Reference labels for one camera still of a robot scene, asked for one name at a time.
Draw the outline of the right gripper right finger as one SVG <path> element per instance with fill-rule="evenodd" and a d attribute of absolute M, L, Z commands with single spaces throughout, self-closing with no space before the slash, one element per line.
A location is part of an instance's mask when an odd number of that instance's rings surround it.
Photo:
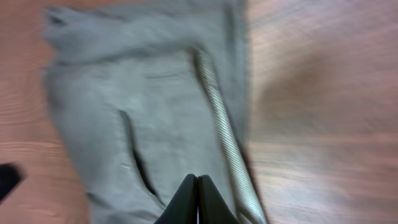
<path fill-rule="evenodd" d="M 208 175 L 198 178 L 198 214 L 200 224 L 239 224 Z"/>

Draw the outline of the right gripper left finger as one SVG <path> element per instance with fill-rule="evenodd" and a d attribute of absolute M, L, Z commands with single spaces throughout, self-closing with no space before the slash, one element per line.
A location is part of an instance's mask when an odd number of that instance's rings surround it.
<path fill-rule="evenodd" d="M 188 174 L 154 224 L 197 224 L 196 177 Z"/>

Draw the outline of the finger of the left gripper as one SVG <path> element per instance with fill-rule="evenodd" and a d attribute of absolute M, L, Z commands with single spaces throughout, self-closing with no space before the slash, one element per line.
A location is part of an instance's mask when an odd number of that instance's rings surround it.
<path fill-rule="evenodd" d="M 24 180 L 21 167 L 15 163 L 1 164 L 1 202 Z"/>

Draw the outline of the grey shorts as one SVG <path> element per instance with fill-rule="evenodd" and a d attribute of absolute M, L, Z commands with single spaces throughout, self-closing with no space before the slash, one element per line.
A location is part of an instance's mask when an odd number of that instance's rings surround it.
<path fill-rule="evenodd" d="M 46 10 L 50 116 L 92 223 L 155 223 L 184 179 L 211 179 L 221 223 L 265 223 L 244 160 L 243 1 Z"/>

